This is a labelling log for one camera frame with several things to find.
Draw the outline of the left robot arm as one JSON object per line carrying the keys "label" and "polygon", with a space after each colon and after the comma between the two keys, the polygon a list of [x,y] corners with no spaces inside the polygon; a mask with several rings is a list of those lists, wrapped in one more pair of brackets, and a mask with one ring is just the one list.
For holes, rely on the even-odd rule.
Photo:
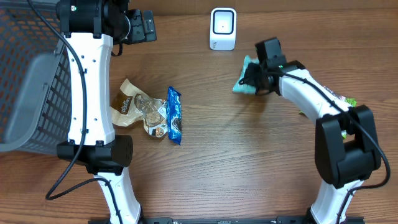
{"label": "left robot arm", "polygon": [[114,45],[153,41],[156,36],[141,30],[142,14],[130,10],[128,1],[64,0],[56,4],[56,14],[67,46],[72,91],[68,137],[57,145],[57,156],[85,166],[91,181],[99,183],[110,212],[105,223],[145,223],[129,176],[132,138],[117,135],[111,121],[109,65]]}

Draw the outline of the green clear candy bag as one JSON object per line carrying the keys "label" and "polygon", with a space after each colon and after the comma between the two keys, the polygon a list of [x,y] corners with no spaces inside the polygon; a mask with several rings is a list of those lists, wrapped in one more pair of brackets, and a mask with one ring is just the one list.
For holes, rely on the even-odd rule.
{"label": "green clear candy bag", "polygon": [[[339,100],[344,101],[344,102],[350,104],[352,107],[356,106],[357,101],[356,101],[355,98],[347,98],[347,97],[345,97],[345,96],[343,96],[343,95],[340,95],[340,94],[338,94],[338,93],[335,93],[334,91],[332,91],[331,89],[329,89],[327,86],[323,86],[323,87],[324,87],[325,90],[327,90],[328,92],[330,92],[334,97],[338,98]],[[303,111],[299,111],[298,113],[299,113],[299,114],[302,114],[302,115],[304,115],[304,116],[306,116],[305,113],[304,113]],[[346,138],[347,138],[347,132],[346,132],[346,131],[342,131],[342,132],[341,132],[341,135],[342,135],[343,139],[346,139]]]}

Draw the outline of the beige Pantree snack bag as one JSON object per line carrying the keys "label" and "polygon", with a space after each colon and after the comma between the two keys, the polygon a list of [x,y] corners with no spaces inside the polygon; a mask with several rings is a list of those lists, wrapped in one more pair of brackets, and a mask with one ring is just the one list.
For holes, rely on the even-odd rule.
{"label": "beige Pantree snack bag", "polygon": [[166,106],[165,100],[150,97],[125,79],[111,102],[111,119],[120,127],[142,121],[148,135],[162,138],[168,132]]}

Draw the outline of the blue Oreo cookie pack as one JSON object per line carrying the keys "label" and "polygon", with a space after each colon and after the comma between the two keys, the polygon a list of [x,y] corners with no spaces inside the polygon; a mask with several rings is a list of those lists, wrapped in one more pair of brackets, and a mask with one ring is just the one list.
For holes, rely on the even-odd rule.
{"label": "blue Oreo cookie pack", "polygon": [[182,106],[181,94],[172,86],[167,92],[167,128],[168,137],[175,144],[180,145],[182,140]]}

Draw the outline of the teal white snack packet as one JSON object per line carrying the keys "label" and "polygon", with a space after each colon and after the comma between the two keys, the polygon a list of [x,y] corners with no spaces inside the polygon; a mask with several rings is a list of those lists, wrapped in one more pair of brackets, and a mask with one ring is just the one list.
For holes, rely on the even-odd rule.
{"label": "teal white snack packet", "polygon": [[235,83],[234,87],[232,88],[233,93],[243,93],[248,95],[254,95],[256,92],[256,88],[254,86],[250,86],[247,84],[239,84],[240,79],[242,79],[245,75],[246,69],[248,68],[250,63],[254,63],[256,65],[259,64],[258,58],[251,58],[249,55],[246,55],[243,62],[243,67],[241,70],[241,75],[238,78],[237,82]]}

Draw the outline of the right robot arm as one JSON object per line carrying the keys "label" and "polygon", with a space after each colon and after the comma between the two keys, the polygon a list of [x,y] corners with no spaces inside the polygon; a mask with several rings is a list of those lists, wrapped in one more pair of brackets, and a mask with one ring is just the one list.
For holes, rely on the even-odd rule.
{"label": "right robot arm", "polygon": [[320,85],[303,64],[287,61],[278,39],[255,45],[257,59],[246,57],[237,86],[254,95],[276,93],[297,105],[315,125],[315,165],[322,178],[317,199],[302,218],[279,223],[363,223],[346,216],[354,194],[386,157],[376,134],[373,112],[353,106]]}

